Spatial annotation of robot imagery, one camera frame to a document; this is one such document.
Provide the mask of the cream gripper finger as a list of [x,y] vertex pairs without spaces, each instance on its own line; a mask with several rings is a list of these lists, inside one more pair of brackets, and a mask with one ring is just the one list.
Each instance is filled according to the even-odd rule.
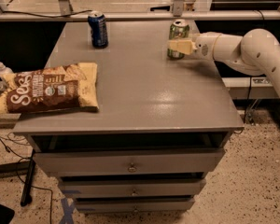
[[191,39],[169,40],[168,48],[186,55],[190,55],[197,49],[196,44]]

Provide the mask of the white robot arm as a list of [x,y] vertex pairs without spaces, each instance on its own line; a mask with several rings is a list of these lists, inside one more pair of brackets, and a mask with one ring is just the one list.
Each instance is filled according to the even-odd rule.
[[280,98],[280,43],[264,29],[253,29],[244,36],[216,32],[190,35],[168,41],[168,48],[198,59],[226,64],[240,73],[264,74]]

